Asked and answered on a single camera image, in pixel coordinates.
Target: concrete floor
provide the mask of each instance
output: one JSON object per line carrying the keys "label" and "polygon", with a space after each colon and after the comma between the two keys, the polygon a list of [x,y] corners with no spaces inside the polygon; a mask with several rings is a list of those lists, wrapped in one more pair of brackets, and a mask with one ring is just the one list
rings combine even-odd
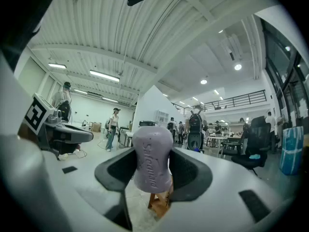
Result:
{"label": "concrete floor", "polygon": [[[99,156],[100,154],[110,154],[105,150],[107,139],[103,133],[94,133],[94,139],[91,142],[81,144],[81,149],[84,150],[87,155]],[[119,149],[118,138],[115,137],[113,141],[112,151]],[[175,144],[176,147],[185,148],[185,145],[181,146]],[[207,148],[205,154],[211,156],[217,156],[216,148]],[[78,152],[77,154],[71,154],[66,161],[81,158],[84,156],[84,152]],[[295,194],[297,186],[299,184],[299,176],[286,176],[279,169],[280,153],[272,155],[268,154],[268,159],[264,168],[256,168],[256,172],[261,179],[267,182],[276,192],[284,199],[290,198]],[[126,202],[129,210],[130,219],[133,225],[133,231],[141,232],[147,231],[153,227],[158,221],[158,217],[155,212],[147,208],[150,194],[145,193],[137,189],[134,182],[131,180],[126,187]]]}

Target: chair seat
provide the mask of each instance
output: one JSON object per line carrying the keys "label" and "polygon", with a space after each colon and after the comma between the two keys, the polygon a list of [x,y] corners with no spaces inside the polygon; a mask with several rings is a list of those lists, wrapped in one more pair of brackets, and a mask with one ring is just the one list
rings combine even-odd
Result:
{"label": "chair seat", "polygon": [[233,156],[232,162],[244,166],[247,169],[253,169],[261,166],[261,159],[250,159],[249,155]]}

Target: railing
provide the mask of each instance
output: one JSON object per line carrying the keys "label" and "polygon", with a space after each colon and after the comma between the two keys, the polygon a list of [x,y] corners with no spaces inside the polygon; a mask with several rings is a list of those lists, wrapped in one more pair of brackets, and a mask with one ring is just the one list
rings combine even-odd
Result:
{"label": "railing", "polygon": [[[212,101],[205,103],[204,105],[200,105],[202,110],[205,112],[221,110],[231,107],[240,107],[245,105],[251,105],[260,102],[266,102],[265,90],[260,90],[257,92],[239,95],[235,97],[231,97],[228,99],[224,99],[221,101]],[[195,109],[195,106],[192,107],[181,107],[179,105],[173,104],[181,114],[187,114],[191,110]]]}

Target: recessed light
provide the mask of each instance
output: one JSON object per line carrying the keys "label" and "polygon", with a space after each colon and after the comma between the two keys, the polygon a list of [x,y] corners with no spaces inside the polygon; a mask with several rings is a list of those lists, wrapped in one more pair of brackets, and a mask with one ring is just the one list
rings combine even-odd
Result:
{"label": "recessed light", "polygon": [[104,97],[102,97],[102,99],[105,99],[105,100],[107,100],[107,101],[111,101],[111,102],[118,102],[118,101],[114,101],[114,100],[107,99],[107,98],[104,98]]}
{"label": "recessed light", "polygon": [[56,68],[62,68],[62,69],[66,69],[67,67],[64,64],[53,64],[53,63],[49,63],[48,64],[50,67],[56,67]]}
{"label": "recessed light", "polygon": [[90,74],[97,75],[97,76],[100,76],[100,77],[104,77],[104,78],[113,80],[115,82],[119,82],[120,81],[120,79],[118,77],[114,77],[114,76],[107,75],[107,74],[104,74],[104,73],[101,73],[101,72],[97,72],[97,71],[93,71],[93,70],[90,70]]}
{"label": "recessed light", "polygon": [[87,92],[80,91],[80,90],[78,90],[78,89],[75,89],[74,91],[77,91],[77,92],[80,92],[80,93],[83,93],[83,94],[88,94]]}
{"label": "recessed light", "polygon": [[235,65],[234,69],[235,69],[236,71],[239,71],[239,70],[241,69],[241,64]]}

